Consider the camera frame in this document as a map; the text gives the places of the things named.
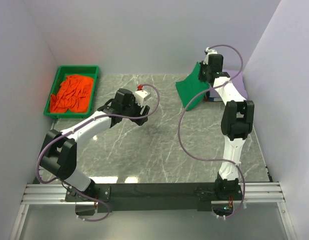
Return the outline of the green t-shirt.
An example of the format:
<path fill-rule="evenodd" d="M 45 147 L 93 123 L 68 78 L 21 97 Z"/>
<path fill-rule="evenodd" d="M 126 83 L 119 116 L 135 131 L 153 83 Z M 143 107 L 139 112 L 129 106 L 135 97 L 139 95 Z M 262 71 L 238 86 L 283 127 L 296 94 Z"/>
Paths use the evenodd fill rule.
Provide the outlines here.
<path fill-rule="evenodd" d="M 197 62 L 192 72 L 184 80 L 175 83 L 177 93 L 184 108 L 198 93 L 210 88 L 207 82 L 199 80 L 199 71 L 200 64 Z"/>

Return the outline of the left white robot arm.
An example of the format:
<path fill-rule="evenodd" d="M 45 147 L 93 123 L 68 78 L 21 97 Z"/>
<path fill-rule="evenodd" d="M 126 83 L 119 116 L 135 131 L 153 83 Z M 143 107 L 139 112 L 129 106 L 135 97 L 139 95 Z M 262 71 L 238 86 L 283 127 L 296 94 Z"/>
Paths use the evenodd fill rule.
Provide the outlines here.
<path fill-rule="evenodd" d="M 78 147 L 82 147 L 96 134 L 120 123 L 124 116 L 139 126 L 143 125 L 150 111 L 145 101 L 150 97 L 151 94 L 142 88 L 135 92 L 120 88 L 114 98 L 90 117 L 62 131 L 50 130 L 39 154 L 39 166 L 76 188 L 76 194 L 81 200 L 97 198 L 95 182 L 77 168 Z"/>

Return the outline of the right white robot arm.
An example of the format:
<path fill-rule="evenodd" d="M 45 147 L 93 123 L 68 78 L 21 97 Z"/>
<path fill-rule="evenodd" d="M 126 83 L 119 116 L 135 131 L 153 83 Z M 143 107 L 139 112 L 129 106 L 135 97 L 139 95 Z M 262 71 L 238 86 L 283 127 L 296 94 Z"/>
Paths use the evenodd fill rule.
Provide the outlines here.
<path fill-rule="evenodd" d="M 199 63 L 198 79 L 208 83 L 224 103 L 221 132 L 224 135 L 224 151 L 221 167 L 214 184 L 214 195 L 219 200 L 241 195 L 239 170 L 241 153 L 248 135 L 252 132 L 254 102 L 243 97 L 223 71 L 224 57 L 214 49 L 205 51 L 206 57 Z"/>

